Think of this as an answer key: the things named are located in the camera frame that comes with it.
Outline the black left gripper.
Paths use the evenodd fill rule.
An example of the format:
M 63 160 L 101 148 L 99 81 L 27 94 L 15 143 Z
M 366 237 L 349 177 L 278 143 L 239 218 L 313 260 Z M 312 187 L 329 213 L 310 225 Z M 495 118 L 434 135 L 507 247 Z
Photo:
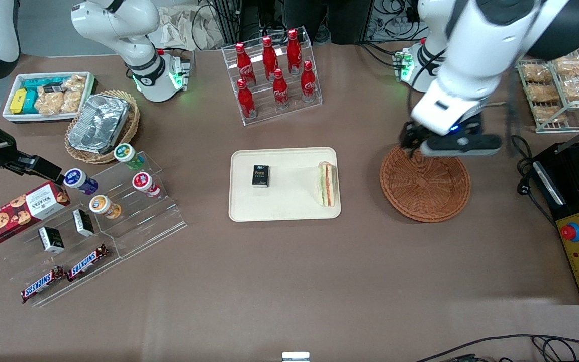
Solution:
M 400 132 L 400 148 L 408 151 L 408 157 L 420 149 L 429 157 L 490 156 L 502 147 L 502 138 L 497 134 L 484 133 L 482 115 L 474 115 L 455 124 L 444 136 L 431 133 L 419 135 L 414 122 L 406 122 Z

